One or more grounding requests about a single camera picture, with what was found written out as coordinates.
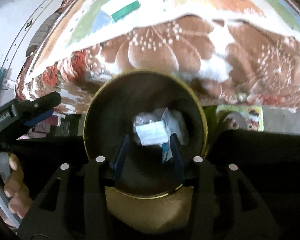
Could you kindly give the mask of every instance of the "floral blanket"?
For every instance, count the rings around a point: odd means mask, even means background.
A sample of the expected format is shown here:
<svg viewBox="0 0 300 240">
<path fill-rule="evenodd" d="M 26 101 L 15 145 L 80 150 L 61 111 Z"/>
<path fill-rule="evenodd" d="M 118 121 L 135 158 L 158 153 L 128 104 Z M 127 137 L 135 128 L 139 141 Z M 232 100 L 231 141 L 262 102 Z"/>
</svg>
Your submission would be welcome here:
<svg viewBox="0 0 300 240">
<path fill-rule="evenodd" d="M 204 106 L 300 109 L 298 0 L 137 0 L 119 21 L 101 9 L 110 1 L 64 0 L 17 98 L 58 91 L 58 111 L 80 114 L 113 76 L 154 68 L 186 81 Z"/>
</svg>

